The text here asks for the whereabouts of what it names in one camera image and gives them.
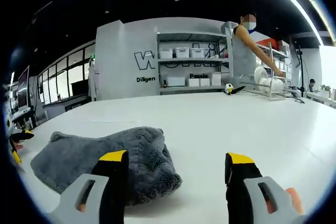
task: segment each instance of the black ceiling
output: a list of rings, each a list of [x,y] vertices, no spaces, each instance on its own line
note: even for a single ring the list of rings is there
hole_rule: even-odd
[[[334,0],[323,1],[335,17]],[[310,3],[298,2],[317,28],[325,30]],[[257,30],[276,39],[311,31],[289,0],[7,0],[5,55],[12,55],[9,72],[21,72],[29,64],[31,74],[38,74],[61,55],[95,39],[98,26],[117,19],[126,23],[180,16],[237,22],[246,9],[256,13]]]

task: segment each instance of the metal shelf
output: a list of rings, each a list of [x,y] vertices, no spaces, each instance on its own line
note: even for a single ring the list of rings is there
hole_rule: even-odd
[[[174,33],[157,33],[160,42],[168,41],[203,41],[203,42],[219,42],[226,43],[224,34],[203,33],[203,32],[187,32],[177,31]]]
[[[220,90],[225,89],[225,86],[207,86],[207,87],[168,87],[160,88],[161,93],[176,92],[176,91],[196,91],[196,90]]]
[[[264,53],[266,53],[267,55],[269,55],[269,48],[265,47],[263,45],[260,45],[257,43],[257,46],[260,47]],[[273,56],[278,57],[278,58],[288,58],[288,56],[286,54],[284,54],[283,52],[279,52],[278,50],[272,49],[273,52]]]
[[[172,58],[172,59],[158,59],[158,63],[185,63],[185,62],[204,62],[204,63],[226,63],[228,59],[217,59],[217,58]]]

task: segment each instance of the person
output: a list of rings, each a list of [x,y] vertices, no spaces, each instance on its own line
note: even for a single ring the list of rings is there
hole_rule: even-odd
[[[285,74],[277,68],[271,58],[266,55],[251,38],[250,33],[253,32],[256,25],[257,20],[255,16],[249,14],[241,16],[240,24],[233,30],[233,74],[236,81],[237,77],[244,75],[247,82],[250,82],[251,80],[254,82],[254,71],[257,67],[256,56],[269,66],[275,75],[284,78]]]
[[[315,80],[314,79],[310,79],[309,86],[308,86],[309,92],[314,92],[314,89],[313,89],[314,85],[315,85]]]

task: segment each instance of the potted plant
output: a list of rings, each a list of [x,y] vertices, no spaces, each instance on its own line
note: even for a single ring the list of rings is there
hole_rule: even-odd
[[[329,95],[330,95],[330,86],[327,86],[327,85],[321,85],[321,91],[320,91],[320,95],[324,98],[329,98]]]

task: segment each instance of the dish rack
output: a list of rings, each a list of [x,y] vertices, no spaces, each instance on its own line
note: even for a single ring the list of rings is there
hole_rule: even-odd
[[[258,94],[258,95],[262,95],[264,97],[267,97],[270,101],[282,101],[282,100],[286,99],[286,93],[287,93],[287,89],[288,89],[288,84],[286,82],[286,78],[274,76],[274,77],[272,77],[271,83],[268,86],[268,85],[262,85],[262,84],[255,84],[255,83],[252,83],[252,82],[241,81],[241,79],[243,77],[244,77],[244,75],[241,75],[239,77],[239,84],[240,84],[240,86],[246,86],[246,88],[244,89],[245,91],[250,92],[250,93],[254,93],[254,94]],[[279,79],[284,83],[283,90],[272,91],[272,85],[274,84],[274,81],[276,79]],[[269,90],[269,92],[261,91],[260,87],[267,88],[267,90]]]

